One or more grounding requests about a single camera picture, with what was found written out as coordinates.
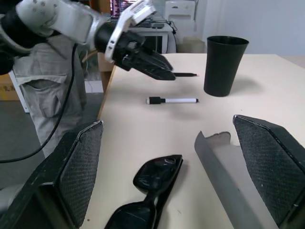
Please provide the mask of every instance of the black pen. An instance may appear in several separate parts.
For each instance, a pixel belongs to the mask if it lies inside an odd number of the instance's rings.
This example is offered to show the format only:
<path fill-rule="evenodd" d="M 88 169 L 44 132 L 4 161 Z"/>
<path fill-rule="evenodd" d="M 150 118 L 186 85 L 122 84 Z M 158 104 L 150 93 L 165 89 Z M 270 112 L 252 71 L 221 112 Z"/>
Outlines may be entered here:
<path fill-rule="evenodd" d="M 193 76 L 198 76 L 197 74 L 194 73 L 174 73 L 176 77 L 193 77 Z"/>

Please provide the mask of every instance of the computer monitor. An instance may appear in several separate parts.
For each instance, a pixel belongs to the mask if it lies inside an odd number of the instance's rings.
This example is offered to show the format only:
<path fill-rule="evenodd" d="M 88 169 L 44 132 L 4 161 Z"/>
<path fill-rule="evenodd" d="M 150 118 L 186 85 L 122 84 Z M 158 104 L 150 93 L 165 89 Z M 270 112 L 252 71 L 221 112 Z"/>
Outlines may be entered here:
<path fill-rule="evenodd" d="M 119 18 L 121 13 L 134 2 L 136 2 L 136 0 L 110 0 L 111 18 Z"/>
<path fill-rule="evenodd" d="M 0 218 L 0 229 L 78 229 L 99 161 L 102 121 L 67 132 Z"/>

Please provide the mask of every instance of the monitor screen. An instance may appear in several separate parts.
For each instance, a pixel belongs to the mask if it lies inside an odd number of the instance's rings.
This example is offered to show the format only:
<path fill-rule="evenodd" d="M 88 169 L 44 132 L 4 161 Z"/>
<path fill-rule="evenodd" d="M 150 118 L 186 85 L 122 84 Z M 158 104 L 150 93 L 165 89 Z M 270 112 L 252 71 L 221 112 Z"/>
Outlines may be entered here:
<path fill-rule="evenodd" d="M 136 0 L 110 0 L 111 18 L 119 18 L 121 13 Z"/>

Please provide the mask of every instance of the marker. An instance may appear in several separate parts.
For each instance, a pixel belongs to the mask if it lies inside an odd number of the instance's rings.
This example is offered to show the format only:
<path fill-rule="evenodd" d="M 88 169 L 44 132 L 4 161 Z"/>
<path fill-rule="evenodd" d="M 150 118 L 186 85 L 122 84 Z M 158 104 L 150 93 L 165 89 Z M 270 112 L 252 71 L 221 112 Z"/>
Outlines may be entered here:
<path fill-rule="evenodd" d="M 193 77 L 193 76 L 198 76 L 197 74 L 194 73 L 174 73 L 176 77 Z"/>
<path fill-rule="evenodd" d="M 185 98 L 185 99 L 162 99 L 160 97 L 149 97 L 146 98 L 147 104 L 196 104 L 199 99 L 196 98 Z"/>

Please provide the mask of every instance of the sunglasses lens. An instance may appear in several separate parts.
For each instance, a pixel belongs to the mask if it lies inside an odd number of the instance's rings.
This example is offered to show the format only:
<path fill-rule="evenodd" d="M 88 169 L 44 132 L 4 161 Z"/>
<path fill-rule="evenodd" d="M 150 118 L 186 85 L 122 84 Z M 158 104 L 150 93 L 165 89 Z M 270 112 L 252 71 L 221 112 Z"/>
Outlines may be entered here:
<path fill-rule="evenodd" d="M 117 209 L 105 229 L 151 229 L 155 208 L 143 202 L 127 204 Z"/>
<path fill-rule="evenodd" d="M 142 191 L 166 188 L 175 176 L 181 162 L 181 155 L 165 156 L 148 161 L 136 174 L 133 184 Z"/>

